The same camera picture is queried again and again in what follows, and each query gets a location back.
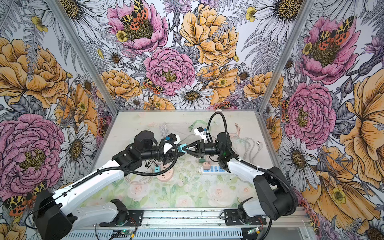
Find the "teal charger with white cable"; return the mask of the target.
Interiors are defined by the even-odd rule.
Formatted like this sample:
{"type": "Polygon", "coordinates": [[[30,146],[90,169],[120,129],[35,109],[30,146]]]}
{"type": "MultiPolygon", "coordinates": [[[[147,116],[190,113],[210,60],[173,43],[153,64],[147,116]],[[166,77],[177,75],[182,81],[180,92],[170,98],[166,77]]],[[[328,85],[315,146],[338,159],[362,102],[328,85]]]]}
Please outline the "teal charger with white cable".
{"type": "Polygon", "coordinates": [[[178,152],[179,153],[184,153],[183,147],[181,145],[178,145],[178,152]]]}

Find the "pink charger plug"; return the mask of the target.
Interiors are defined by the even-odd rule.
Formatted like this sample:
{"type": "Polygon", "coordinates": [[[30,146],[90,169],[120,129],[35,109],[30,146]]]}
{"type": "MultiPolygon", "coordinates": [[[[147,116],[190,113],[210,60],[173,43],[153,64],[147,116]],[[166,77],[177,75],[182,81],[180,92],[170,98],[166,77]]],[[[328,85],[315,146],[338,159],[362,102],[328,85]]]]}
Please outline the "pink charger plug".
{"type": "Polygon", "coordinates": [[[204,162],[202,168],[204,171],[209,171],[211,169],[211,164],[209,162],[204,162]]]}

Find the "teal charger with black cable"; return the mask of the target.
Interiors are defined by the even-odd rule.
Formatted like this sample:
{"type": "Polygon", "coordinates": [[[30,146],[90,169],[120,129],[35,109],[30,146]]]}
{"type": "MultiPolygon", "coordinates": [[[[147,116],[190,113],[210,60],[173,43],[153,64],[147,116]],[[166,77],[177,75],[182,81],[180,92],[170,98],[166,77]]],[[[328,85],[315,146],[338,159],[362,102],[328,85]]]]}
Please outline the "teal charger with black cable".
{"type": "Polygon", "coordinates": [[[155,173],[156,175],[160,175],[160,172],[161,172],[161,167],[160,167],[160,166],[156,166],[156,167],[155,167],[155,170],[154,170],[154,173],[155,173]]]}

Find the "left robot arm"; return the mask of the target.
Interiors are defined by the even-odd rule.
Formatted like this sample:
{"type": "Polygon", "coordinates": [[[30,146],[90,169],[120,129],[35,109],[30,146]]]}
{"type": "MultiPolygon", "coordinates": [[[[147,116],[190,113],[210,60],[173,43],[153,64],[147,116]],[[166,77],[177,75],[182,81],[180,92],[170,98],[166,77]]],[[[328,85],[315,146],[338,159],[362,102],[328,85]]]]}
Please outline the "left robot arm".
{"type": "Polygon", "coordinates": [[[167,170],[172,169],[178,158],[183,156],[180,146],[169,141],[158,146],[137,150],[130,144],[127,148],[81,180],[56,190],[41,192],[32,213],[36,228],[44,240],[61,240],[71,231],[97,223],[121,226],[127,223],[129,211],[120,200],[109,204],[80,210],[79,206],[105,186],[123,179],[129,174],[154,177],[157,173],[140,172],[138,169],[146,160],[170,161],[167,170]]]}

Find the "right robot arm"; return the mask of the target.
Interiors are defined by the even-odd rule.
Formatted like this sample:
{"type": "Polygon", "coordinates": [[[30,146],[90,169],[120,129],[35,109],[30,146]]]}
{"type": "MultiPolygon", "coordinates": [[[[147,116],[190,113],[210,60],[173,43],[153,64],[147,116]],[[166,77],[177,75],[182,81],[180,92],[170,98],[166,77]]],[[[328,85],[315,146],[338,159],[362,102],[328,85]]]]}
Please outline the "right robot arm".
{"type": "Polygon", "coordinates": [[[296,211],[298,198],[282,171],[277,167],[264,169],[241,159],[234,153],[228,133],[219,133],[215,142],[200,140],[183,144],[180,150],[199,159],[217,156],[222,170],[254,186],[257,198],[249,198],[238,205],[238,216],[243,223],[256,216],[275,221],[296,211]]]}

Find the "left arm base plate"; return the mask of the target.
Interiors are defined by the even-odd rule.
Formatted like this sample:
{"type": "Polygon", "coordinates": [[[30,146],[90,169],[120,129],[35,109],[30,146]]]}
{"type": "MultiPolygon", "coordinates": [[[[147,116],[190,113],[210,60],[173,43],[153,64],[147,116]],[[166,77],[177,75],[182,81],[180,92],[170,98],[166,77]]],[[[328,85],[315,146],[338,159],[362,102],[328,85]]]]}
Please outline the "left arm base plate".
{"type": "Polygon", "coordinates": [[[144,218],[143,210],[119,212],[111,222],[100,223],[100,227],[140,227],[144,218]]]}

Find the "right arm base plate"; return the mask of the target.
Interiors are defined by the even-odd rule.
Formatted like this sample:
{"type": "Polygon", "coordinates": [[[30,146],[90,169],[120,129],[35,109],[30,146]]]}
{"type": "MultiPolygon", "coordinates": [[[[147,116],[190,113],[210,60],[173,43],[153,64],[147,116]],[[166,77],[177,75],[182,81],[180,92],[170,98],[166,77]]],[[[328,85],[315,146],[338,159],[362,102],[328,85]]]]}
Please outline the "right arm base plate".
{"type": "Polygon", "coordinates": [[[240,216],[238,209],[225,209],[220,214],[220,219],[225,221],[226,226],[264,226],[267,224],[263,216],[255,216],[246,219],[240,216]]]}

